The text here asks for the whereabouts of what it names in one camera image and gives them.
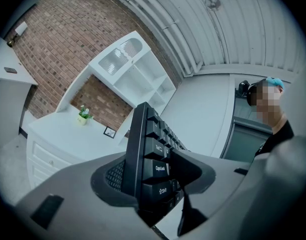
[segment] gray floor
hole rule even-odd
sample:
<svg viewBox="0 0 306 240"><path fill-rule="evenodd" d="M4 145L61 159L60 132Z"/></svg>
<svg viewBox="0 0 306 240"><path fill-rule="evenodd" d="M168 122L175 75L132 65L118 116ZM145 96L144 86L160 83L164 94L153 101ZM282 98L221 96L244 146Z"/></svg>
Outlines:
<svg viewBox="0 0 306 240"><path fill-rule="evenodd" d="M26 138L18 135L0 150L0 194L15 205L30 191L26 168Z"/></svg>

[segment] keyboard key label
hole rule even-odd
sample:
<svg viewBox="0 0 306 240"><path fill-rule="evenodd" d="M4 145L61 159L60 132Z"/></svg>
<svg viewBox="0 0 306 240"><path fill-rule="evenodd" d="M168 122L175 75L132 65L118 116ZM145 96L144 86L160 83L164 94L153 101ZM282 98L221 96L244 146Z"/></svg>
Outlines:
<svg viewBox="0 0 306 240"><path fill-rule="evenodd" d="M165 167L161 167L161 166L156 166L155 167L157 171L164 171L165 170Z"/></svg>
<svg viewBox="0 0 306 240"><path fill-rule="evenodd" d="M159 145L156 145L156 149L159 150L160 152L163 152L163 148Z"/></svg>
<svg viewBox="0 0 306 240"><path fill-rule="evenodd" d="M166 193L167 192L167 188L161 188L159 189L159 194L163 194L163 193Z"/></svg>

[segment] white shelf unit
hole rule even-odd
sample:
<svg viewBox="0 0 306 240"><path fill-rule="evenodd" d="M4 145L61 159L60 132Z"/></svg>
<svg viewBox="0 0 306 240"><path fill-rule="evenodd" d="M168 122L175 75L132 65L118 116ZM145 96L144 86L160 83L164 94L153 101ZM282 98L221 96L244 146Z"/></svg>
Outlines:
<svg viewBox="0 0 306 240"><path fill-rule="evenodd" d="M176 91L163 66L136 31L110 45L89 66L133 108L151 99L157 101L156 96L161 95L160 102L152 102L161 113Z"/></svg>
<svg viewBox="0 0 306 240"><path fill-rule="evenodd" d="M70 102L91 75L133 108L148 102L159 114L176 91L136 31L110 45L77 76L54 113L29 125L27 168L32 188L66 166L126 151L128 139L124 136L130 129L134 110L114 139L105 136L105 126L94 120L84 126L76 125L78 110Z"/></svg>

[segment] person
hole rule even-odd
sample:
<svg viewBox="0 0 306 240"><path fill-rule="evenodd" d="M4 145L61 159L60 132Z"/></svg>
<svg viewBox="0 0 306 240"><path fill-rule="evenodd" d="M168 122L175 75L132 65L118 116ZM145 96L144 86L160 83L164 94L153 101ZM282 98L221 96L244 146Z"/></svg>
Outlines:
<svg viewBox="0 0 306 240"><path fill-rule="evenodd" d="M279 78L265 78L250 86L247 92L248 104L257 112L257 117L272 128L271 135L263 143L255 156L270 153L283 141L294 136L285 113L280 107L280 97L285 91L284 83Z"/></svg>

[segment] small framed picture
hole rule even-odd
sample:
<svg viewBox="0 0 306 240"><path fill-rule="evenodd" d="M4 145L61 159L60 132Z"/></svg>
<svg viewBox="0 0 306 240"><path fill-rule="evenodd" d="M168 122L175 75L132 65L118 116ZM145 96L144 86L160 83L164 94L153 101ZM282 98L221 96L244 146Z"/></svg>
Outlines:
<svg viewBox="0 0 306 240"><path fill-rule="evenodd" d="M115 137L116 131L114 131L113 129L111 129L110 127L106 127L104 134L106 136L111 137L112 139Z"/></svg>

